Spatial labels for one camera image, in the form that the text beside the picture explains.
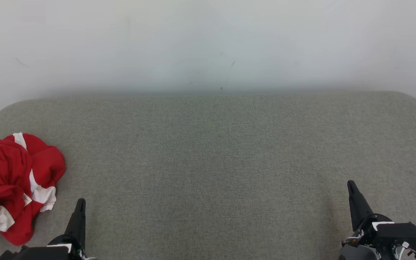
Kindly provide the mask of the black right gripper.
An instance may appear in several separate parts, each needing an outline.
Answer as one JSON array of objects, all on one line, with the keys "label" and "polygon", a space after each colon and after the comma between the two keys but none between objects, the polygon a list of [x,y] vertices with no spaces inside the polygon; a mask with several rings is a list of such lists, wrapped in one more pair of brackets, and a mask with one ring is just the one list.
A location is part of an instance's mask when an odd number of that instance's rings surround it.
[{"label": "black right gripper", "polygon": [[416,259],[416,225],[373,214],[355,181],[347,186],[354,233],[342,241],[342,260],[402,260],[404,253]]}]

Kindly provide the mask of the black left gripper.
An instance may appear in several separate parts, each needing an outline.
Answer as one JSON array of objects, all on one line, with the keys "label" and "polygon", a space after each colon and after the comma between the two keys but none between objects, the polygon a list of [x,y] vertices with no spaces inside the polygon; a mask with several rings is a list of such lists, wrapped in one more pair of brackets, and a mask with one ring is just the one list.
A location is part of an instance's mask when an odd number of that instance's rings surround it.
[{"label": "black left gripper", "polygon": [[86,201],[78,199],[64,235],[44,247],[22,246],[20,251],[5,250],[0,260],[97,260],[85,253]]}]

